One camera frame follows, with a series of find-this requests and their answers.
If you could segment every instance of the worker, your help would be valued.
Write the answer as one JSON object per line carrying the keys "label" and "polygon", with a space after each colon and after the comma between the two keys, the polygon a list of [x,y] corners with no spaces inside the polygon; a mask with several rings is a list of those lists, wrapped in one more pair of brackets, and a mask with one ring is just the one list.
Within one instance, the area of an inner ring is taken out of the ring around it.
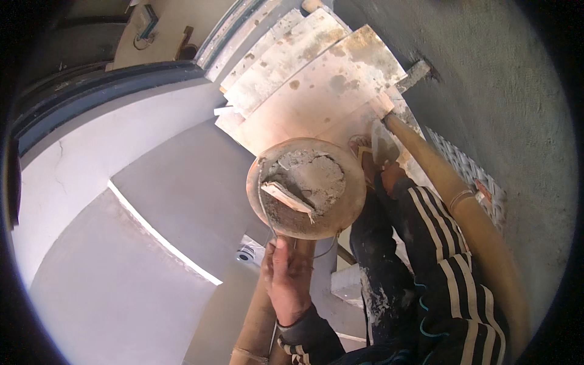
{"label": "worker", "polygon": [[[362,136],[350,143],[353,152],[370,145]],[[373,344],[368,332],[367,347],[345,353],[311,301],[311,260],[294,251],[294,238],[277,235],[266,247],[262,272],[281,331],[278,344],[293,364],[304,365],[507,361],[507,322],[447,207],[398,163],[386,162],[382,171],[364,152],[361,165],[367,196],[350,248]],[[396,236],[405,242],[413,274],[395,253]]]}

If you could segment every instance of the paint-stained pants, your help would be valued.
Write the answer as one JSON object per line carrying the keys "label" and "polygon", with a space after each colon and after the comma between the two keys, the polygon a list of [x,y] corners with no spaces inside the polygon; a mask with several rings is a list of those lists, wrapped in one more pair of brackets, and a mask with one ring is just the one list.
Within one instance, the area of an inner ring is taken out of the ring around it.
{"label": "paint-stained pants", "polygon": [[408,268],[395,254],[392,237],[394,229],[403,236],[402,215],[398,202],[383,189],[379,174],[375,186],[375,192],[368,190],[363,211],[350,235],[351,250],[361,271],[373,343],[385,343],[398,336],[401,342],[415,342],[415,286]]}

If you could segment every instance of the wire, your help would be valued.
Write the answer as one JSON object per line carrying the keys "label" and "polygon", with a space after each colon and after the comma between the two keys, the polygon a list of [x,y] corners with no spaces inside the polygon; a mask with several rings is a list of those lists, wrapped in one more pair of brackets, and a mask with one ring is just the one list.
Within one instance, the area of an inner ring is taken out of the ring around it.
{"label": "wire", "polygon": [[314,256],[312,259],[313,260],[318,259],[319,257],[322,257],[322,256],[326,255],[327,253],[329,253],[332,250],[332,248],[335,246],[335,241],[338,241],[338,238],[339,238],[339,234],[336,234],[335,237],[332,239],[331,247],[329,247],[328,250],[321,253],[320,255]]}
{"label": "wire", "polygon": [[148,38],[148,40],[146,41],[146,46],[144,46],[144,47],[138,47],[136,45],[136,41],[138,40],[138,37],[139,37],[139,35],[136,34],[136,36],[134,38],[134,41],[133,41],[134,48],[136,48],[138,51],[145,50],[146,48],[148,48],[148,46],[150,46],[154,42],[154,37]]}
{"label": "wire", "polygon": [[[261,164],[259,167],[259,174],[258,174],[259,205],[262,206],[263,216],[266,217],[267,225],[270,227],[272,234],[274,235],[274,237],[277,237],[276,231],[274,230],[274,227],[272,226],[272,222],[270,222],[270,216],[266,213],[266,207],[263,205],[263,200],[262,200],[262,172],[263,172],[263,167],[266,163],[266,159],[263,158],[261,161],[258,161],[258,163]],[[267,243],[270,242],[270,238],[271,237],[268,235],[266,243],[263,245],[264,247],[266,247]]]}

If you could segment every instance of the foot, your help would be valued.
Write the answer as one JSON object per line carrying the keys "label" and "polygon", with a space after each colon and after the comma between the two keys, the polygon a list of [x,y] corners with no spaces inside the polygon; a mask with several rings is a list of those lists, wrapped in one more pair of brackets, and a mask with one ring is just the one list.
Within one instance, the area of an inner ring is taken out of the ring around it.
{"label": "foot", "polygon": [[[371,148],[371,138],[361,135],[349,142],[349,147],[351,148],[355,156],[359,156],[359,146]],[[370,183],[373,183],[373,180],[375,179],[375,174],[381,171],[381,168],[375,165],[375,162],[373,161],[373,154],[371,154],[370,152],[365,151],[363,152],[361,167],[363,168],[363,172],[365,173],[365,180]]]}

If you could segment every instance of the concrete wall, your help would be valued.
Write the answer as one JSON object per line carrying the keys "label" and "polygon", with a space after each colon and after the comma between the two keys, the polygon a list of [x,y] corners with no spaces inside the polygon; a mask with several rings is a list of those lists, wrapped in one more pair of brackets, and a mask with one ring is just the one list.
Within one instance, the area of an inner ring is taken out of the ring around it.
{"label": "concrete wall", "polygon": [[178,365],[215,288],[106,190],[55,241],[29,294],[71,364]]}
{"label": "concrete wall", "polygon": [[254,156],[213,123],[171,138],[112,181],[154,229],[224,281],[243,235],[264,244],[268,229],[245,192]]}
{"label": "concrete wall", "polygon": [[138,92],[72,119],[23,156],[20,225],[12,238],[25,286],[53,242],[111,176],[211,118],[224,101],[215,85],[201,79]]}
{"label": "concrete wall", "polygon": [[351,28],[368,23],[404,68],[420,58],[435,68],[404,98],[421,126],[507,192],[505,240],[536,330],[569,255],[578,166],[564,91],[535,30],[505,1],[337,0],[335,12]]}
{"label": "concrete wall", "polygon": [[235,259],[205,308],[183,365],[226,365],[244,324],[259,267]]}

